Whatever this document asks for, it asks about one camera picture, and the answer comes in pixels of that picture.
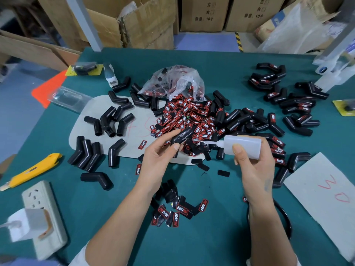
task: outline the yellow utility knife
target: yellow utility knife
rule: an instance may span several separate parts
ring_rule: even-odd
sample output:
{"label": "yellow utility knife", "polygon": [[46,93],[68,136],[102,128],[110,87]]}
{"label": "yellow utility knife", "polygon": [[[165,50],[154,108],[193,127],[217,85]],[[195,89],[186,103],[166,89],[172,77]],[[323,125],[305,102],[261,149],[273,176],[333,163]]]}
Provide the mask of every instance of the yellow utility knife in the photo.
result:
{"label": "yellow utility knife", "polygon": [[62,155],[59,153],[50,154],[36,165],[18,175],[15,175],[9,182],[0,187],[0,191],[7,190],[9,188],[15,188],[18,185],[21,185],[22,183],[48,171],[59,163],[58,159],[61,157]]}

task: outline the green tabletop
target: green tabletop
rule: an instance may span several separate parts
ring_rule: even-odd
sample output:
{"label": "green tabletop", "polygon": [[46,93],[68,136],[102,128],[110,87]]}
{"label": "green tabletop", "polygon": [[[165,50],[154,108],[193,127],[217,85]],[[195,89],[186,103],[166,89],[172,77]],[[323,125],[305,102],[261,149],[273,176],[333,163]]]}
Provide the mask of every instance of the green tabletop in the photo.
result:
{"label": "green tabletop", "polygon": [[[342,117],[332,104],[332,100],[355,98],[353,85],[355,78],[342,86],[334,87],[326,101],[317,101],[312,115],[322,123],[313,128],[312,137],[303,137],[288,131],[282,123],[283,114],[278,106],[263,101],[263,92],[251,89],[247,79],[255,72],[258,62],[285,64],[287,76],[281,86],[294,91],[298,81],[317,80],[318,75],[312,65],[314,56],[253,54],[230,52],[198,52],[173,50],[104,49],[101,53],[90,48],[84,50],[80,61],[110,62],[118,79],[131,76],[132,82],[143,85],[153,72],[166,66],[183,64],[194,67],[203,78],[206,93],[218,89],[231,101],[227,111],[235,108],[263,108],[265,114],[275,112],[278,125],[286,131],[282,140],[288,154],[308,151],[312,155],[324,153],[352,183],[355,118]],[[110,90],[102,73],[100,76],[70,76],[64,86],[92,97],[104,95]],[[129,96],[124,90],[120,95]],[[51,104],[27,138],[15,157],[0,185],[25,169],[41,161],[50,153],[63,154],[63,162],[47,173],[22,184],[19,187],[0,192],[0,223],[23,207],[21,193],[39,182],[51,183],[60,213],[62,215],[69,242],[60,254],[71,261],[80,249],[106,222],[119,203],[133,188],[138,160],[121,158],[117,169],[108,167],[107,157],[97,170],[109,175],[114,188],[104,191],[98,183],[80,181],[83,172],[66,161],[73,153],[68,138],[78,115]],[[130,264],[153,265],[163,257],[169,265],[245,265],[250,256],[250,234],[246,222],[247,205],[242,202],[243,188],[240,169],[234,165],[233,157],[224,161],[215,159],[204,161],[210,167],[204,172],[197,166],[170,164],[163,181],[172,178],[180,195],[196,205],[203,198],[209,200],[204,213],[193,219],[181,217],[179,228],[150,226],[152,208],[144,219],[134,246]],[[217,174],[217,170],[231,172],[229,178]],[[327,237],[321,226],[313,220],[286,187],[273,190],[274,198],[285,209],[293,226],[292,245],[303,266],[305,265],[349,265]],[[0,254],[35,257],[33,243],[22,241],[9,243],[6,229],[0,230]]]}

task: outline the squeeze bottle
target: squeeze bottle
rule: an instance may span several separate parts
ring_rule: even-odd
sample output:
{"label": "squeeze bottle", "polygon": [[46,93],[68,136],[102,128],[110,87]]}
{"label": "squeeze bottle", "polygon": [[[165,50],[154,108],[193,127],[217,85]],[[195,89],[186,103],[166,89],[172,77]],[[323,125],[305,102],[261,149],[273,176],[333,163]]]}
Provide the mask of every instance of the squeeze bottle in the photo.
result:
{"label": "squeeze bottle", "polygon": [[218,147],[224,148],[224,153],[227,155],[234,155],[232,146],[233,144],[240,144],[244,147],[248,158],[258,160],[260,156],[261,139],[260,138],[250,138],[247,136],[235,136],[226,135],[224,141],[203,141],[206,144],[217,145]]}

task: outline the power outlet socket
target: power outlet socket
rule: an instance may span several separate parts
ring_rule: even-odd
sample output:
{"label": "power outlet socket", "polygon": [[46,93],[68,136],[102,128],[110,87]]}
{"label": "power outlet socket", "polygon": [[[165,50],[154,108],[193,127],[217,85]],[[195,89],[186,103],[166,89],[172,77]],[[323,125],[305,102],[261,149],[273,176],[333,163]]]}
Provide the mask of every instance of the power outlet socket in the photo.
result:
{"label": "power outlet socket", "polygon": [[45,260],[65,246],[68,241],[52,189],[47,181],[40,181],[22,193],[25,208],[41,208],[48,211],[52,229],[41,239],[33,239],[38,260]]}

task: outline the person's left hand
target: person's left hand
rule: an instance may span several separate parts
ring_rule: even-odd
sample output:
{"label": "person's left hand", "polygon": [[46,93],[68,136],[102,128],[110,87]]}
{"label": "person's left hand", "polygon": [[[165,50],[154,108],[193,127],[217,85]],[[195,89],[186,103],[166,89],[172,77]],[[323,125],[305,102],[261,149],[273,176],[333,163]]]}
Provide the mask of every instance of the person's left hand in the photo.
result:
{"label": "person's left hand", "polygon": [[180,132],[181,130],[177,129],[162,135],[144,151],[142,168],[136,185],[148,190],[152,196],[160,188],[169,161],[181,149],[179,143],[164,148],[163,145]]}

